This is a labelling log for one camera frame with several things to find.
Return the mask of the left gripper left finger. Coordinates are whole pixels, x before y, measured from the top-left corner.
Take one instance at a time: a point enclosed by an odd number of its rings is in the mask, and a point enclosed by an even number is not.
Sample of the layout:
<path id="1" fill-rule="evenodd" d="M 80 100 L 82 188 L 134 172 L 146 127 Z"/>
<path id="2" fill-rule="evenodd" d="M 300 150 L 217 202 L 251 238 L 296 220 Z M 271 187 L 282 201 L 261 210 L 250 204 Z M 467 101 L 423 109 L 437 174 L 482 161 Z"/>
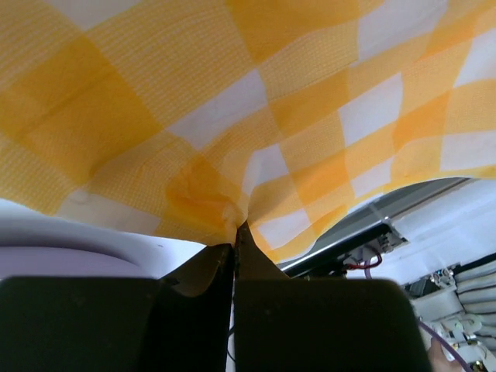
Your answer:
<path id="1" fill-rule="evenodd" d="M 1 278 L 1 369 L 222 371 L 233 267 L 220 245 L 161 278 Z"/>

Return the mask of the yellow checkered cloth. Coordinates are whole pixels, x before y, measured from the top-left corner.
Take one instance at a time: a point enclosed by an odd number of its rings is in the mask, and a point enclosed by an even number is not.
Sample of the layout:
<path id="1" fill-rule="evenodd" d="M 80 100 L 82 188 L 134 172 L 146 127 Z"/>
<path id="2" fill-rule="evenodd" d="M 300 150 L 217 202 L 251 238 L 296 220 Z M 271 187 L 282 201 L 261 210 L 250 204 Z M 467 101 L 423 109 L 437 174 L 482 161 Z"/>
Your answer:
<path id="1" fill-rule="evenodd" d="M 493 1 L 3 1 L 1 196 L 282 263 L 495 176 Z"/>

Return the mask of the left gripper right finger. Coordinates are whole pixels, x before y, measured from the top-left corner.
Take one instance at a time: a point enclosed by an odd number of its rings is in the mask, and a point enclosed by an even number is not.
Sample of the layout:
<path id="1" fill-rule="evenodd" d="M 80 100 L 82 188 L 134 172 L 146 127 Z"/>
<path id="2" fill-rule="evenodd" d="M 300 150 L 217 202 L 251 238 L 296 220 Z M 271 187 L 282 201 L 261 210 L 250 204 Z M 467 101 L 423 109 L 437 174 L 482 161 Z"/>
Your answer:
<path id="1" fill-rule="evenodd" d="M 238 371 L 430 371 L 410 302 L 387 280 L 290 278 L 237 230 Z"/>

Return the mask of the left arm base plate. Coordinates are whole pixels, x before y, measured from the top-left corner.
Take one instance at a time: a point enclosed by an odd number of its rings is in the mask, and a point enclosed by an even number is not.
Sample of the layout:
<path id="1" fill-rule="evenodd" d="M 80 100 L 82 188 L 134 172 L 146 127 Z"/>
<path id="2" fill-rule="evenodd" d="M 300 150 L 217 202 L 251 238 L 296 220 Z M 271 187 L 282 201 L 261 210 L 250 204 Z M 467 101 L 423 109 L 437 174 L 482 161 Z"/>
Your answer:
<path id="1" fill-rule="evenodd" d="M 384 256 L 408 243 L 406 237 L 384 224 L 373 226 L 317 250 L 288 265 L 291 278 L 345 277 L 350 271 L 379 266 Z"/>

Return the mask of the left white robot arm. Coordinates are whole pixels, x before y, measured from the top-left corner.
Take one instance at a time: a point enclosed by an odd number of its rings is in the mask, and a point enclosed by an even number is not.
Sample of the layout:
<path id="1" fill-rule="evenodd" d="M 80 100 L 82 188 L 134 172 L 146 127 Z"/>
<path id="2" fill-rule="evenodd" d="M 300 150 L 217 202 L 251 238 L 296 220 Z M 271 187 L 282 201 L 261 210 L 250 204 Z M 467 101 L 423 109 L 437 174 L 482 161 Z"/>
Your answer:
<path id="1" fill-rule="evenodd" d="M 3 371 L 429 371 L 433 340 L 467 371 L 493 371 L 448 270 L 400 288 L 366 276 L 386 225 L 295 270 L 250 228 L 175 270 L 163 246 L 79 224 L 1 223 Z"/>

